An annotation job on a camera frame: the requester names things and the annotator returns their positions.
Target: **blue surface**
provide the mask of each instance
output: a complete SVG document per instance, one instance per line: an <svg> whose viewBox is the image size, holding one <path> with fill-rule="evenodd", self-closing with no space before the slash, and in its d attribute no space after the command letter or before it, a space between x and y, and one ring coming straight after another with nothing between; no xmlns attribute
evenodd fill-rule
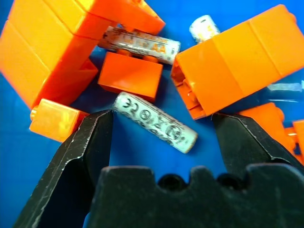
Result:
<svg viewBox="0 0 304 228"><path fill-rule="evenodd" d="M221 31L279 3L285 4L297 17L298 26L304 31L303 0L147 0L147 3L166 22L160 36L181 42L181 50L195 45L189 33L190 24L204 14L210 14ZM0 1L0 28L9 13L12 0ZM101 67L105 51L96 48L91 59ZM156 138L124 116L115 114L110 165L144 165L151 167L156 179L166 173L177 173L188 180L189 171L197 165L207 166L218 176L225 172L217 138L210 118L193 121L173 86L165 66L157 94L156 105L197 131L199 138L189 154L182 154ZM280 83L301 84L304 71L283 79ZM96 80L73 104L86 112L110 108L116 94L103 91ZM303 93L270 91L263 89L243 99L227 112L275 100L285 113L285 125L304 118ZM21 101L3 76L0 76L0 227L11 227L27 202L38 180L48 166L59 143L29 131L30 110Z"/></svg>

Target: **plastic toy brick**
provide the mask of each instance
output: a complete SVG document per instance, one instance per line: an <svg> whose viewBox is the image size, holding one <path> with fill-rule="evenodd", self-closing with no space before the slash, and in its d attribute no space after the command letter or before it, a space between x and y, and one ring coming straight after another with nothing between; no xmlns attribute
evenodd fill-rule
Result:
<svg viewBox="0 0 304 228"><path fill-rule="evenodd" d="M50 70L79 69L98 43L73 35L43 0L15 0L9 21Z"/></svg>
<svg viewBox="0 0 304 228"><path fill-rule="evenodd" d="M70 104L85 90L97 73L86 62L74 70L51 71L7 21L0 39L0 70L30 108L41 98Z"/></svg>
<svg viewBox="0 0 304 228"><path fill-rule="evenodd" d="M284 129L284 114L274 103L244 110L240 115L253 118L273 139L282 144L299 162L304 164L304 121L293 122L293 127ZM296 155L294 149L299 144L302 155Z"/></svg>
<svg viewBox="0 0 304 228"><path fill-rule="evenodd" d="M107 91L126 91L153 102L162 74L162 65L130 57L130 52L108 52L98 84Z"/></svg>
<svg viewBox="0 0 304 228"><path fill-rule="evenodd" d="M116 23L85 11L75 0L44 0L71 33L100 40Z"/></svg>
<svg viewBox="0 0 304 228"><path fill-rule="evenodd" d="M143 0L76 0L87 12L156 35L165 26L163 20Z"/></svg>
<svg viewBox="0 0 304 228"><path fill-rule="evenodd" d="M278 5L179 53L171 77L193 119L304 67L304 36Z"/></svg>
<svg viewBox="0 0 304 228"><path fill-rule="evenodd" d="M76 131L87 113L42 99L31 111L29 129L47 138L64 142Z"/></svg>

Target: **orange lego brick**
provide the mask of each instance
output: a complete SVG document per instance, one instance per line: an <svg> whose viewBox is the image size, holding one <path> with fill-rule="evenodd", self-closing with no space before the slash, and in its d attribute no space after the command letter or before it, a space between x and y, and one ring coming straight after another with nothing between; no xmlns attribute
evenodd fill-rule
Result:
<svg viewBox="0 0 304 228"><path fill-rule="evenodd" d="M97 73L90 60L80 69L50 71L10 21L2 32L0 50L1 72L30 108L41 98L71 104Z"/></svg>
<svg viewBox="0 0 304 228"><path fill-rule="evenodd" d="M154 101L162 65L112 52L106 53L98 84L107 91L126 91Z"/></svg>
<svg viewBox="0 0 304 228"><path fill-rule="evenodd" d="M44 0L71 33L100 40L113 21L90 14L75 0Z"/></svg>
<svg viewBox="0 0 304 228"><path fill-rule="evenodd" d="M88 114L56 102L42 99L31 111L32 132L64 142L80 126Z"/></svg>
<svg viewBox="0 0 304 228"><path fill-rule="evenodd" d="M15 0L9 21L51 71L79 69L98 43L73 35L43 0Z"/></svg>
<svg viewBox="0 0 304 228"><path fill-rule="evenodd" d="M274 103L267 103L258 107L244 110L240 115L253 118L273 139L282 144L299 162L303 163L302 155L296 155L296 143L304 152L304 120L293 122L294 127L284 128L284 114Z"/></svg>
<svg viewBox="0 0 304 228"><path fill-rule="evenodd" d="M199 119L303 67L304 36L279 5L179 53L171 77Z"/></svg>
<svg viewBox="0 0 304 228"><path fill-rule="evenodd" d="M156 35L165 26L163 20L144 0L76 0L83 9L122 24L127 31L137 29Z"/></svg>

